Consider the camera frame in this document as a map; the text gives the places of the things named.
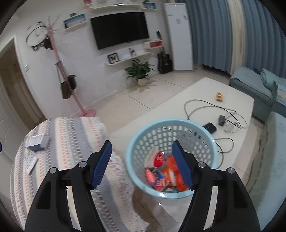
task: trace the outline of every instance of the sofa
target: sofa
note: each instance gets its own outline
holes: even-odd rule
[[[261,145],[246,185],[263,232],[277,231],[278,219],[286,218],[285,140],[286,118],[271,112],[261,133]]]
[[[268,70],[258,73],[246,67],[239,67],[230,77],[229,85],[254,98],[252,115],[266,122],[270,112],[274,111],[286,117],[286,99],[281,104],[277,100],[277,90],[286,91],[286,79],[280,78]]]

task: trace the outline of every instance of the coffee table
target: coffee table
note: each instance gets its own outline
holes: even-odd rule
[[[222,102],[216,101],[217,92],[223,94]],[[174,117],[186,119],[184,103],[192,99],[200,99],[224,108],[236,110],[237,113],[244,117],[248,125],[250,123],[254,99],[228,85],[204,77],[198,82],[179,92],[177,95],[169,98],[150,112],[140,116],[123,128],[111,134],[109,140],[112,143],[113,149],[119,156],[122,157],[122,159],[125,160],[125,152],[128,143],[141,128],[153,121],[163,118]],[[195,108],[205,105],[209,104],[200,101],[193,101],[186,106],[186,110],[190,113]],[[220,170],[226,170],[228,167],[231,167],[234,164],[234,161],[243,144],[247,129],[239,129],[237,133],[226,133],[224,132],[223,128],[218,125],[219,115],[226,115],[226,112],[217,107],[209,107],[196,111],[193,115],[191,115],[190,120],[200,125],[205,125],[209,122],[215,125],[217,131],[213,134],[214,139],[223,137],[233,139],[233,150],[224,155],[223,164],[219,168]],[[237,119],[241,123],[242,127],[246,126],[242,118],[237,116]],[[218,143],[222,147],[223,151],[229,150],[232,145],[231,141],[228,139],[218,141]],[[222,155],[220,154],[218,165],[220,164],[221,159]],[[212,199],[205,228],[209,227],[212,223],[216,206],[216,198],[217,187],[213,187]],[[192,196],[178,200],[156,198],[161,206],[178,222],[183,221],[191,199]]]

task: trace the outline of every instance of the potted plant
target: potted plant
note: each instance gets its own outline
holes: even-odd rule
[[[148,61],[141,63],[140,60],[135,59],[132,61],[132,66],[125,69],[128,74],[127,78],[135,78],[139,86],[144,87],[147,84],[148,73],[154,69],[150,67]]]

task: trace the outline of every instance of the black phone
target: black phone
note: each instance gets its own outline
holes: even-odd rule
[[[208,123],[204,125],[203,127],[211,134],[217,131],[216,127],[212,123]]]

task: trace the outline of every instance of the bolt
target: bolt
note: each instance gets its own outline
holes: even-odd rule
[[[235,170],[234,170],[232,167],[229,167],[229,168],[227,169],[227,171],[228,171],[230,174],[235,173]]]
[[[78,164],[79,167],[85,167],[86,166],[86,162],[85,161],[82,161]]]
[[[54,174],[56,171],[57,171],[57,169],[56,169],[55,167],[52,167],[52,168],[50,169],[50,173],[51,173],[51,174]]]
[[[198,166],[201,168],[204,168],[206,166],[206,164],[204,162],[198,162]]]

